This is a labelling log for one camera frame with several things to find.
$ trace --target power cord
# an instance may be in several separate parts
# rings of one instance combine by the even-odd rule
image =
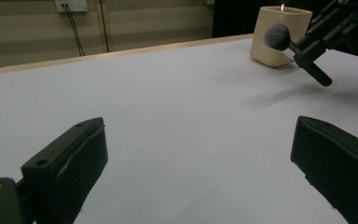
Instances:
[[[76,24],[75,24],[74,18],[72,17],[71,10],[70,10],[68,4],[61,4],[61,6],[63,7],[63,9],[65,9],[66,16],[68,17],[69,22],[71,22],[71,26],[72,26],[72,30],[74,31],[75,40],[77,43],[77,49],[79,51],[79,54],[80,54],[80,56],[85,56],[83,48],[81,47],[81,44],[80,44],[79,34],[77,33]]]

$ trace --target table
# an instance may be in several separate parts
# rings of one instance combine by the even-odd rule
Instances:
[[[298,116],[358,136],[358,58],[320,86],[249,57],[251,39],[0,75],[0,177],[103,117],[109,162],[76,223],[346,223],[290,162]]]

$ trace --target wall socket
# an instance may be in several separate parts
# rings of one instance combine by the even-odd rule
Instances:
[[[88,11],[87,0],[55,0],[58,12],[65,12],[62,4],[68,4],[69,10],[76,11]]]

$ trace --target black tool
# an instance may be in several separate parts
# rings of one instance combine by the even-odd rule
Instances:
[[[351,50],[358,47],[358,0],[334,0],[325,7],[296,42],[299,52],[295,52],[293,60],[323,86],[329,86],[331,78],[314,61],[327,49],[341,44]]]
[[[78,123],[22,165],[21,181],[0,178],[0,224],[74,223],[106,163],[103,119]]]
[[[291,161],[349,223],[358,223],[358,138],[322,120],[299,117]]]

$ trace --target white electrical outlet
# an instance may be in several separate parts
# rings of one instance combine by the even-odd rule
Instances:
[[[88,11],[87,0],[55,0],[58,12],[65,12],[62,4],[68,4],[71,11]]]

